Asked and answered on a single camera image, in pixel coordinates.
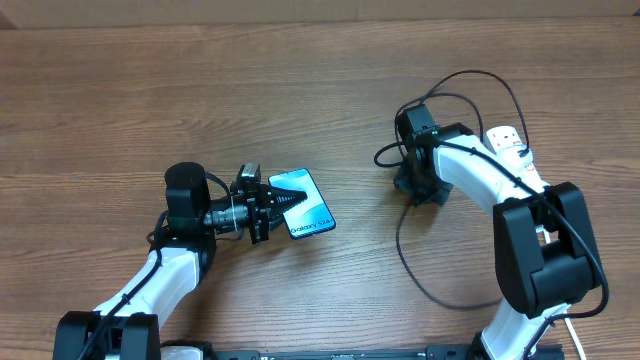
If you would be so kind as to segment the blue Galaxy smartphone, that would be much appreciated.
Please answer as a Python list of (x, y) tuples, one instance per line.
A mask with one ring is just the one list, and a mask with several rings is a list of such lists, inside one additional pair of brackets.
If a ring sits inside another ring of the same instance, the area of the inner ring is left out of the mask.
[(290, 236), (302, 239), (333, 230), (336, 222), (311, 173), (300, 168), (269, 177), (269, 184), (284, 190), (304, 191), (306, 199), (284, 213)]

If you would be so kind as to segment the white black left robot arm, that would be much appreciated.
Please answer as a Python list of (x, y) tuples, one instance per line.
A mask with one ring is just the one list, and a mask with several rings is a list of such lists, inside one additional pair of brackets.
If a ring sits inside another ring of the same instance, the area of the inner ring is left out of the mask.
[(307, 200), (302, 189), (264, 184), (260, 169), (243, 165), (236, 181), (212, 199), (208, 184), (221, 179), (200, 164), (181, 162), (165, 173), (167, 210), (148, 235), (141, 270), (111, 299), (92, 311), (70, 311), (59, 321), (56, 359), (212, 359), (211, 343), (160, 339), (160, 330), (180, 301), (209, 272), (219, 234), (267, 240), (286, 211)]

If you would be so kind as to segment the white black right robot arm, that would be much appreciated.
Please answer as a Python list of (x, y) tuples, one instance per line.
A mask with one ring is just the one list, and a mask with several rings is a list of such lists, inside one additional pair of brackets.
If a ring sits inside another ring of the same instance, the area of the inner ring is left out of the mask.
[(394, 178), (414, 206), (443, 205), (458, 188), (493, 221), (496, 278), (502, 299), (492, 322), (461, 359), (558, 359), (560, 350), (538, 343), (556, 321), (572, 319), (571, 305), (601, 289), (594, 317), (607, 306), (610, 289), (599, 257), (583, 193), (570, 182), (542, 181), (524, 146), (486, 141), (466, 126), (439, 126), (425, 105), (399, 112), (395, 128), (407, 151)]

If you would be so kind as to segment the white charger plug adapter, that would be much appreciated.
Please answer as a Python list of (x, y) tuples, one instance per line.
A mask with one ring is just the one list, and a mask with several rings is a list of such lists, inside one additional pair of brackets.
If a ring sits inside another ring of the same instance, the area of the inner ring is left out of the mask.
[(534, 171), (533, 152), (523, 144), (515, 144), (499, 150), (498, 157), (518, 172)]

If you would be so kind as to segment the white power strip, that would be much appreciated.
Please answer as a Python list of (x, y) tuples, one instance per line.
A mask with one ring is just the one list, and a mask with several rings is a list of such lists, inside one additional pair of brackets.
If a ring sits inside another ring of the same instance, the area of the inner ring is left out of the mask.
[(512, 174), (520, 177), (529, 187), (542, 192), (548, 186), (543, 181), (534, 165), (533, 151), (522, 156), (520, 152), (526, 149), (517, 130), (512, 126), (498, 126), (486, 131), (485, 146), (501, 160)]

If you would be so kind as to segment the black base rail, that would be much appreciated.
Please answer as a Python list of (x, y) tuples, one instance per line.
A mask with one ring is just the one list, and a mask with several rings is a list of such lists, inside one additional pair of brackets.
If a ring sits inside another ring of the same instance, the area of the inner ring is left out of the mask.
[(466, 360), (482, 359), (469, 345), (429, 345), (424, 349), (259, 352), (215, 351), (211, 343), (167, 341), (160, 345), (162, 359), (204, 360)]

